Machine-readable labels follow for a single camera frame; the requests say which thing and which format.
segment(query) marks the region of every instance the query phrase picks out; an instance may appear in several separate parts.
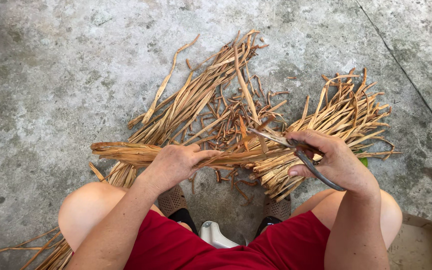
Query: straw bundle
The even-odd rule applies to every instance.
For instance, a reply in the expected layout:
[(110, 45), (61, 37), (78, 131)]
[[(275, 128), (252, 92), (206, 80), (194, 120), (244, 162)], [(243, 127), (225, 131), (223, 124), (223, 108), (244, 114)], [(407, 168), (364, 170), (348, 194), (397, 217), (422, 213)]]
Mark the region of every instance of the straw bundle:
[[(286, 103), (286, 100), (275, 106), (271, 104), (271, 97), (288, 92), (272, 93), (268, 91), (265, 94), (259, 77), (249, 74), (247, 63), (256, 55), (257, 49), (267, 46), (255, 45), (258, 33), (258, 31), (251, 30), (241, 38), (238, 33), (231, 44), (227, 43), (218, 53), (207, 58), (194, 69), (186, 59), (191, 69), (186, 83), (176, 93), (157, 105), (174, 70), (178, 53), (195, 43), (199, 35), (194, 41), (178, 49), (174, 55), (171, 70), (157, 90), (150, 109), (129, 121), (129, 129), (142, 122), (142, 126), (128, 139), (129, 142), (91, 145), (93, 153), (100, 155), (101, 158), (118, 160), (106, 177), (92, 163), (89, 163), (98, 179), (117, 187), (130, 187), (136, 178), (138, 169), (147, 167), (163, 145), (198, 143), (204, 149), (224, 151), (220, 156), (202, 160), (198, 167), (209, 166), (215, 169), (216, 180), (230, 182), (231, 189), (235, 187), (247, 200), (243, 205), (248, 205), (252, 198), (248, 198), (239, 189), (238, 184), (255, 186), (258, 182), (235, 181), (238, 168), (252, 169), (250, 179), (259, 179), (261, 185), (267, 188), (266, 193), (272, 198), (278, 196), (278, 200), (293, 191), (304, 178), (291, 177), (286, 173), (290, 166), (301, 163), (292, 154), (292, 149), (284, 148), (265, 138), (256, 137), (248, 133), (246, 127), (264, 129), (272, 134), (312, 128), (343, 138), (353, 151), (360, 151), (373, 145), (362, 144), (369, 138), (386, 141), (379, 136), (384, 130), (367, 134), (379, 126), (387, 126), (379, 121), (389, 115), (391, 109), (379, 114), (379, 111), (388, 105), (380, 106), (379, 103), (375, 103), (375, 98), (382, 93), (367, 93), (367, 90), (375, 83), (366, 86), (366, 69), (364, 69), (363, 83), (356, 91), (353, 91), (354, 83), (351, 81), (352, 77), (357, 77), (353, 75), (354, 69), (348, 75), (337, 74), (332, 79), (323, 76), (327, 83), (322, 89), (315, 113), (307, 116), (309, 102), (309, 97), (307, 97), (302, 118), (288, 126), (282, 114), (275, 112)], [(213, 59), (212, 63), (193, 78), (193, 74), (211, 59)], [(240, 86), (238, 93), (224, 96), (223, 90), (230, 85), (234, 77), (237, 77)], [(328, 100), (327, 94), (330, 86), (337, 87), (337, 93), (331, 100)], [(273, 124), (281, 123), (281, 126), (268, 126), (271, 121)], [(201, 129), (197, 132), (193, 130), (195, 123), (201, 124)], [(391, 146), (391, 150), (387, 152), (361, 152), (355, 155), (359, 158), (383, 156), (382, 158), (386, 159), (392, 153), (396, 153), (394, 145), (391, 144)], [(220, 170), (231, 171), (223, 177)], [(193, 176), (189, 179), (192, 184), (194, 184), (194, 178)], [(21, 247), (54, 232), (56, 234), (42, 247)], [(19, 245), (0, 249), (0, 252), (8, 249), (37, 249), (38, 252), (21, 268), (24, 269), (43, 250), (55, 248), (36, 269), (63, 269), (71, 259), (71, 248), (64, 238), (50, 245), (60, 234), (61, 232), (56, 227)]]

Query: wrist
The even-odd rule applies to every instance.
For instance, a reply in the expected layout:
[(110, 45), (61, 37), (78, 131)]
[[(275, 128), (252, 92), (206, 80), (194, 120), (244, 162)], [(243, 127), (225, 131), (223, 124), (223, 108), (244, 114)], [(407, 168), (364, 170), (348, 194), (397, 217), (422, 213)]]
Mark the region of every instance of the wrist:
[(134, 184), (130, 189), (139, 190), (155, 200), (161, 194), (161, 192), (153, 185), (151, 179), (143, 173), (134, 180)]
[(359, 184), (348, 190), (354, 198), (362, 201), (381, 199), (381, 190), (378, 181), (373, 175), (366, 179), (358, 179), (357, 181)]

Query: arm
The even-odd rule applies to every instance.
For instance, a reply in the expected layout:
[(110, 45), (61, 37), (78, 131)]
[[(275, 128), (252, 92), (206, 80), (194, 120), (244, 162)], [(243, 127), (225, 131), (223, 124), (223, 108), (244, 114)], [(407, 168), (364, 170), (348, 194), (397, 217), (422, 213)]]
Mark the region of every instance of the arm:
[[(380, 225), (381, 192), (375, 177), (339, 138), (314, 130), (290, 132), (286, 137), (319, 148), (324, 157), (316, 169), (347, 189), (329, 234), (324, 268), (389, 269)], [(304, 151), (313, 157), (312, 152)], [(288, 174), (314, 177), (303, 164), (289, 168)]]
[(220, 153), (199, 150), (196, 144), (164, 147), (111, 212), (89, 232), (68, 269), (123, 269), (139, 227), (158, 195), (191, 176), (196, 163)]

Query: thigh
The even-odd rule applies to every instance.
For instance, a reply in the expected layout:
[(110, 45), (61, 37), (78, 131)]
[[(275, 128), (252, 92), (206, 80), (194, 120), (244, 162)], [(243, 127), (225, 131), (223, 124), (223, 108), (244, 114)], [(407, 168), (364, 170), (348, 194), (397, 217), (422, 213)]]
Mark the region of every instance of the thigh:
[[(91, 229), (114, 208), (126, 191), (107, 183), (93, 182), (64, 199), (58, 223), (73, 251), (77, 252)], [(166, 218), (152, 205), (141, 223), (125, 269), (178, 268), (213, 249), (190, 230)]]
[(303, 213), (306, 213), (308, 211), (313, 210), (316, 207), (316, 205), (318, 205), (322, 200), (324, 200), (326, 197), (328, 197), (329, 195), (331, 195), (335, 192), (337, 192), (337, 191), (330, 188), (330, 189), (326, 189), (326, 190), (323, 190), (323, 191), (320, 191), (320, 192), (314, 194), (309, 199), (307, 199), (305, 202), (303, 202), (301, 205), (296, 207), (296, 209), (294, 209), (294, 211), (291, 213), (290, 218), (296, 217), (299, 214), (303, 214)]
[[(127, 188), (104, 182), (91, 182), (70, 193), (59, 209), (59, 229), (73, 251), (76, 251), (91, 229), (116, 206)], [(156, 207), (151, 210), (163, 213)]]
[[(346, 192), (334, 191), (311, 211), (331, 230), (338, 214), (339, 205)], [(398, 203), (386, 191), (381, 190), (381, 233), (386, 248), (389, 248), (401, 228), (403, 216)]]
[(270, 225), (248, 244), (278, 269), (323, 270), (330, 230), (311, 212)]

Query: shorts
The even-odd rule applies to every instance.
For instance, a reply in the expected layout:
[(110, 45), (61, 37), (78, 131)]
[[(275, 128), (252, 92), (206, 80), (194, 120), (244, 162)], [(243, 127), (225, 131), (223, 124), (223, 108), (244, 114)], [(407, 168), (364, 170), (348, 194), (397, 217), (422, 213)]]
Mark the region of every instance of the shorts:
[(124, 267), (129, 269), (324, 269), (330, 230), (311, 212), (270, 225), (248, 246), (216, 249), (149, 210)]

